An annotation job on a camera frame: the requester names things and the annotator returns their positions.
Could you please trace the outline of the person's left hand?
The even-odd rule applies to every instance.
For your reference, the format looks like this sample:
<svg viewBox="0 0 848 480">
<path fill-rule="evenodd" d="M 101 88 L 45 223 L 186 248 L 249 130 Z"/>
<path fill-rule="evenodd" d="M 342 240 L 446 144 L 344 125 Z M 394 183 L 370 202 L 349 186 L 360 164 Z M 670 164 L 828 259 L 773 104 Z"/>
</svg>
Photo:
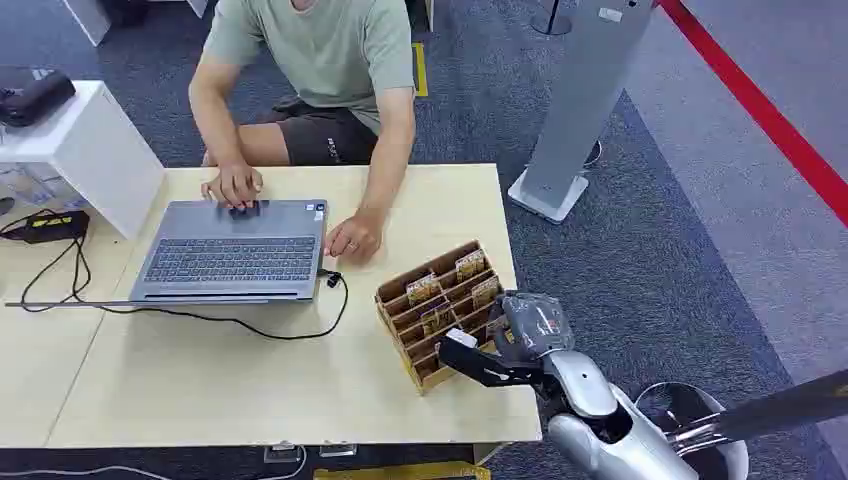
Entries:
<svg viewBox="0 0 848 480">
<path fill-rule="evenodd" d="M 325 237 L 325 256 L 362 264 L 381 248 L 386 217 L 378 211 L 358 210 Z"/>
</svg>

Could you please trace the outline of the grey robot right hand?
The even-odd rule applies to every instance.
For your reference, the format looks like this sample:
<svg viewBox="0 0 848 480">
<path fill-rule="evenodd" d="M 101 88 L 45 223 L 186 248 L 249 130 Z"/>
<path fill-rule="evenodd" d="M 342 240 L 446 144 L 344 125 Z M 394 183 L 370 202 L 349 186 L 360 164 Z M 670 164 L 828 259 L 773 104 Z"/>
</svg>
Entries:
<svg viewBox="0 0 848 480">
<path fill-rule="evenodd" d="M 506 291 L 496 297 L 490 328 L 498 354 L 511 361 L 538 361 L 572 350 L 575 338 L 560 301 L 546 294 Z"/>
</svg>

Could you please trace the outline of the person's right hand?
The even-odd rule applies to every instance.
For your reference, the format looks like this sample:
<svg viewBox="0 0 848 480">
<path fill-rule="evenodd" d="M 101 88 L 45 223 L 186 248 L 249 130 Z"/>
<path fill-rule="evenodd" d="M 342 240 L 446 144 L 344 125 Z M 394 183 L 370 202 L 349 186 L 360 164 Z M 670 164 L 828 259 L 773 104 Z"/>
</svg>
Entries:
<svg viewBox="0 0 848 480">
<path fill-rule="evenodd" d="M 219 206 L 246 210 L 258 201 L 262 188 L 263 177 L 254 167 L 247 164 L 223 165 L 217 168 L 212 180 L 201 185 L 201 195 Z"/>
</svg>

